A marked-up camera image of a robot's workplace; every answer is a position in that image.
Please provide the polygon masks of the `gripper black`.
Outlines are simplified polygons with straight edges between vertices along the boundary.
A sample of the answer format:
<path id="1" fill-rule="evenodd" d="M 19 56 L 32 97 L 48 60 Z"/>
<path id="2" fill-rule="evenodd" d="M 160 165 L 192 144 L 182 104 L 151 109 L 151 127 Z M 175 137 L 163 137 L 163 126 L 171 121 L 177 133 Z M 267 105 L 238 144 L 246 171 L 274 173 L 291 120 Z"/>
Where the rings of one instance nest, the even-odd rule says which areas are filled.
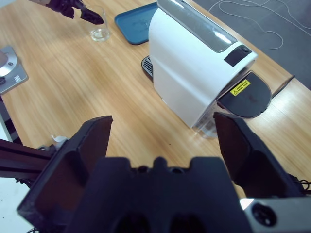
<path id="1" fill-rule="evenodd" d="M 69 18 L 74 18 L 73 8 L 80 9 L 80 18 L 82 20 L 92 24 L 104 24 L 102 17 L 86 8 L 82 0 L 50 0 L 46 6 L 52 10 L 61 10 L 60 13 Z"/>

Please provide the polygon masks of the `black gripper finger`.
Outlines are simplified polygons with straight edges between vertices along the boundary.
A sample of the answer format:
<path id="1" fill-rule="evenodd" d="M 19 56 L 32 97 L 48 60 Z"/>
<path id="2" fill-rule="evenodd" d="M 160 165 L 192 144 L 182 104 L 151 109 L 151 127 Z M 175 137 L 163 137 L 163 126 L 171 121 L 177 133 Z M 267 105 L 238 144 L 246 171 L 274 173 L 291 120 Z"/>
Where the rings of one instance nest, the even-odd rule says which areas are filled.
<path id="1" fill-rule="evenodd" d="M 302 189 L 243 119 L 220 112 L 213 118 L 230 178 L 247 197 L 303 197 Z"/>
<path id="2" fill-rule="evenodd" d="M 17 208 L 38 229 L 68 225 L 96 164 L 106 156 L 112 116 L 86 121 L 51 158 Z"/>

